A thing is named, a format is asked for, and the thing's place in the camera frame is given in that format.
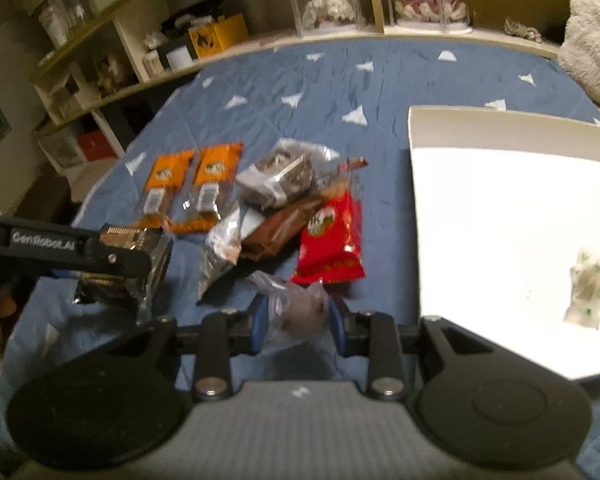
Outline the white shallow cardboard box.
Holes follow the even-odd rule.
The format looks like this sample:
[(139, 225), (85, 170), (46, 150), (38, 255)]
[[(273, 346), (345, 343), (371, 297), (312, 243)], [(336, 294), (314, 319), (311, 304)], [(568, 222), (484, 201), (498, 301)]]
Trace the white shallow cardboard box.
[(407, 133), (422, 315), (562, 376), (600, 376), (600, 329), (564, 321), (579, 252), (600, 258), (600, 125), (414, 106)]

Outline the small clear candy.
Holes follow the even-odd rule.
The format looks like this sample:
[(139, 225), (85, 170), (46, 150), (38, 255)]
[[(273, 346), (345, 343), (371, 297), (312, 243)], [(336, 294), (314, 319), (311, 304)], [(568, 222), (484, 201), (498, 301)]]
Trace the small clear candy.
[(321, 282), (309, 286), (256, 271), (248, 283), (266, 298), (268, 330), (263, 350), (286, 350), (326, 330), (329, 296)]

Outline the clear cookie pack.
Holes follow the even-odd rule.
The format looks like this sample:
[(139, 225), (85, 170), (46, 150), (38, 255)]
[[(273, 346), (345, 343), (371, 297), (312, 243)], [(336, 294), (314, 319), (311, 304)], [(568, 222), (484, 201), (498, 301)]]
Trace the clear cookie pack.
[(323, 144), (281, 138), (235, 178), (238, 198), (262, 210), (279, 209), (306, 194), (340, 153)]

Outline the small jar on shelf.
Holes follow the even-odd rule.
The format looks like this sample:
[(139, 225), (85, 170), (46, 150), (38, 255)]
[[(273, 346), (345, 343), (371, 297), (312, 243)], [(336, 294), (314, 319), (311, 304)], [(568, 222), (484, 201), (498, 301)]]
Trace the small jar on shelf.
[(160, 61), (159, 53), (151, 50), (143, 56), (143, 64), (150, 78), (154, 78), (164, 73), (164, 67)]

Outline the silver cracker pack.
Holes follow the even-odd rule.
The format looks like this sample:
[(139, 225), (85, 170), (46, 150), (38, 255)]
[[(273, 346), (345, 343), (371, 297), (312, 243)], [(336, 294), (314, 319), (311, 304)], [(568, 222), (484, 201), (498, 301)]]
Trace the silver cracker pack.
[(106, 224), (97, 241), (105, 266), (78, 274), (73, 302), (123, 309), (137, 324), (148, 322), (170, 263), (172, 236), (163, 229)]

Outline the silver foil snack packet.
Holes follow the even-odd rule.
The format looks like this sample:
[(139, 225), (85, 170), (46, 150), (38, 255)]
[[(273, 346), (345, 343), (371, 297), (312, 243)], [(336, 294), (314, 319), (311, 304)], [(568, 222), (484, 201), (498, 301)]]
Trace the silver foil snack packet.
[(227, 214), (208, 232), (201, 251), (199, 301), (217, 280), (236, 266), (242, 251), (242, 241), (264, 220), (265, 216), (254, 208), (234, 202)]

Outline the white cylindrical cup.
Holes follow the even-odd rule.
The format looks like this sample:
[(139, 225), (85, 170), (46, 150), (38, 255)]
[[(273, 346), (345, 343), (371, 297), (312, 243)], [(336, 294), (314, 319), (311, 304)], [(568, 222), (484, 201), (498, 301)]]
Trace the white cylindrical cup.
[(166, 54), (166, 60), (168, 61), (169, 67), (174, 72), (178, 70), (185, 70), (187, 67), (194, 64), (194, 59), (189, 53), (188, 47), (181, 46), (170, 50)]

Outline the white green dotted candy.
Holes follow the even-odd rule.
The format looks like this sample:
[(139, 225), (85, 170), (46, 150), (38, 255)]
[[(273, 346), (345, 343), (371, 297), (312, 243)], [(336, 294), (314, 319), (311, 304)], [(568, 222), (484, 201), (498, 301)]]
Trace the white green dotted candy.
[(600, 258), (581, 250), (570, 269), (570, 303), (564, 321), (600, 329)]

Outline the brown chocolate snack packet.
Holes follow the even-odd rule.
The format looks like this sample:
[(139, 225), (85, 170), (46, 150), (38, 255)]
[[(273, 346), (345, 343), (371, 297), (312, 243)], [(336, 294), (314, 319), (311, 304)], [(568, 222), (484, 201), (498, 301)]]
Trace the brown chocolate snack packet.
[(321, 206), (341, 196), (351, 183), (351, 174), (368, 165), (364, 157), (347, 158), (321, 180), (316, 188), (272, 214), (242, 240), (240, 256), (251, 261), (273, 258), (309, 223)]

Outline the orange snack bar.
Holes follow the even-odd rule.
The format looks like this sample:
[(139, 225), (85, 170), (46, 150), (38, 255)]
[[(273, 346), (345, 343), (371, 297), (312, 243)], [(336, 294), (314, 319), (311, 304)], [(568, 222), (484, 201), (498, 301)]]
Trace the orange snack bar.
[(192, 186), (183, 204), (184, 219), (172, 223), (175, 235), (207, 232), (223, 218), (232, 198), (243, 149), (241, 143), (229, 143), (201, 150)]
[(163, 154), (151, 167), (140, 199), (140, 218), (135, 226), (160, 229), (169, 220), (175, 197), (181, 191), (195, 151)]

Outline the red snack packet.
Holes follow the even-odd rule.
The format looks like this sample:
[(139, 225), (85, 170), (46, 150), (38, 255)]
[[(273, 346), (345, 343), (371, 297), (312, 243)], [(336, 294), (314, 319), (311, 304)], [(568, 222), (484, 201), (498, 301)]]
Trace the red snack packet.
[(337, 284), (364, 276), (362, 203), (346, 191), (324, 203), (302, 231), (291, 281), (298, 285)]

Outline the small grey figurine on shelf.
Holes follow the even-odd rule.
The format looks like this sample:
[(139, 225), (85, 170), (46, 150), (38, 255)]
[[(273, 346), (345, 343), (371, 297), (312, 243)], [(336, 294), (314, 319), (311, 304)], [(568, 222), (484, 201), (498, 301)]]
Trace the small grey figurine on shelf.
[(503, 32), (507, 36), (537, 42), (538, 44), (542, 42), (542, 35), (535, 27), (521, 24), (511, 18), (505, 19)]

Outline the blue quilt with white triangles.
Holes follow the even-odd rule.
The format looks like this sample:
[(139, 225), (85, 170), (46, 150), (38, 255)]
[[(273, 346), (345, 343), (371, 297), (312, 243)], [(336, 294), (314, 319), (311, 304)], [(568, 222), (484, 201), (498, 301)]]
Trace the blue quilt with white triangles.
[[(600, 110), (557, 64), (499, 47), (443, 41), (353, 40), (302, 44), (236, 56), (204, 68), (174, 90), (87, 196), (74, 225), (128, 226), (158, 155), (225, 143), (244, 144), (239, 170), (280, 138), (363, 156), (366, 277), (343, 292), (350, 308), (413, 322), (417, 264), (407, 114), (412, 105), (474, 106), (539, 113), (600, 125)], [(177, 238), (155, 315), (197, 324), (217, 307), (248, 307), (253, 289), (236, 272), (196, 305), (203, 235)], [(90, 351), (134, 326), (135, 318), (99, 304), (72, 303), (76, 282), (40, 278), (6, 346), (0, 367), (0, 474), (26, 460), (4, 414), (14, 392), (45, 367)], [(294, 348), (232, 360), (234, 385), (245, 379), (344, 379), (363, 385), (366, 362), (337, 356), (323, 334)]]

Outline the wooden bedside shelf unit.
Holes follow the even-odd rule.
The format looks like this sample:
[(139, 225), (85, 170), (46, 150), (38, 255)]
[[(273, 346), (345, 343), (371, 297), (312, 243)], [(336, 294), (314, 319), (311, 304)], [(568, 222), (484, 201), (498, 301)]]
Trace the wooden bedside shelf unit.
[[(360, 0), (365, 20), (361, 29), (309, 37), (298, 35), (290, 0), (92, 0), (94, 14), (87, 18), (80, 6), (50, 0), (40, 18), (52, 29), (73, 22), (66, 41), (44, 58), (32, 84), (46, 111), (43, 134), (51, 134), (82, 117), (92, 118), (115, 153), (122, 136), (114, 132), (105, 108), (140, 92), (190, 76), (207, 64), (249, 52), (286, 44), (343, 38), (404, 37), (502, 44), (552, 58), (562, 26), (569, 15), (569, 0), (463, 0), (469, 8), (469, 34), (415, 32), (393, 26), (388, 0)], [(197, 58), (188, 31), (234, 14), (244, 16), (249, 39), (225, 52)], [(506, 18), (535, 27), (542, 42), (507, 36)], [(188, 47), (194, 64), (185, 70), (170, 69), (166, 54)], [(143, 56), (156, 50), (164, 73), (150, 78)]]

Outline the yellow cardboard box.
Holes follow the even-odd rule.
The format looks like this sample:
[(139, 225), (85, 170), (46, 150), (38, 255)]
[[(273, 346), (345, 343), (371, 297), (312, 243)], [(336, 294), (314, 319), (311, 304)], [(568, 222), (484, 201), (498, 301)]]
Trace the yellow cardboard box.
[(221, 54), (249, 39), (246, 22), (241, 13), (219, 22), (191, 28), (188, 34), (197, 58)]

